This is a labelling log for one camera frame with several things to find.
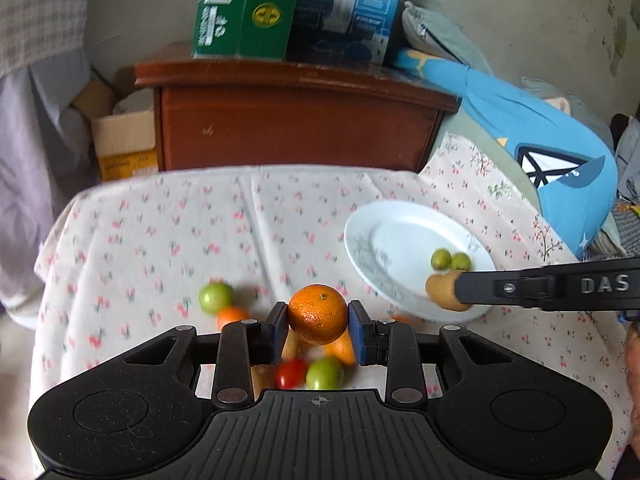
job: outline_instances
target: floral tablecloth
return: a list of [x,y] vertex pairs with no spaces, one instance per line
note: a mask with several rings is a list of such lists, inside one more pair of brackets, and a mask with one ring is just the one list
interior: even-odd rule
[[[361,300],[372,318],[396,313],[350,264],[344,226],[375,200],[409,200],[466,226],[499,269],[575,259],[492,162],[447,136],[421,174],[279,166],[167,173],[83,193],[58,219],[36,272],[46,282],[31,403],[49,388],[178,324],[216,331],[198,306],[225,280],[256,317],[310,283]],[[615,314],[493,307],[471,330],[597,391],[614,415],[598,471],[610,478],[630,432],[625,330]],[[433,323],[419,330],[435,332]],[[430,376],[431,395],[438,385]],[[210,395],[212,367],[198,394]],[[361,368],[351,387],[383,391],[385,371]]]

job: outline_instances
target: green tomato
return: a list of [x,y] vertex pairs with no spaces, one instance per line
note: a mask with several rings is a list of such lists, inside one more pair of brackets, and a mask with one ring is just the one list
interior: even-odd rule
[[456,253],[451,257],[451,270],[471,270],[471,258],[465,253]]
[[209,283],[200,290],[200,308],[207,314],[217,314],[232,304],[233,289],[226,283]]
[[339,390],[343,379],[342,364],[333,356],[318,359],[306,371],[306,387],[309,390]]
[[431,255],[431,267],[433,270],[449,269],[451,264],[451,253],[446,249],[438,249]]

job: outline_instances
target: person's hand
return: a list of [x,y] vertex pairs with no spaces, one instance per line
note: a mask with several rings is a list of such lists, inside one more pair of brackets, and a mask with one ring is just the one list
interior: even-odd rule
[[632,434],[629,445],[640,458],[640,333],[638,324],[633,323],[626,333],[626,384],[633,399],[631,411]]

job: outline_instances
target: wall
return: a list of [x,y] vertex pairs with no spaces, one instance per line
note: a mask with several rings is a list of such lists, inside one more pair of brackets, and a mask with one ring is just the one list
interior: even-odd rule
[[[89,0],[92,63],[123,90],[121,71],[172,41],[190,40],[197,0]],[[496,75],[541,78],[609,121],[640,102],[640,0],[440,0]]]

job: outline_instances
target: red tomato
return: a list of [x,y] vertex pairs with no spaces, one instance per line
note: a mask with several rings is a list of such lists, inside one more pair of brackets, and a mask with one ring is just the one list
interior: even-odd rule
[[305,382],[306,363],[302,359],[292,359],[278,365],[275,371],[276,388],[291,390]]

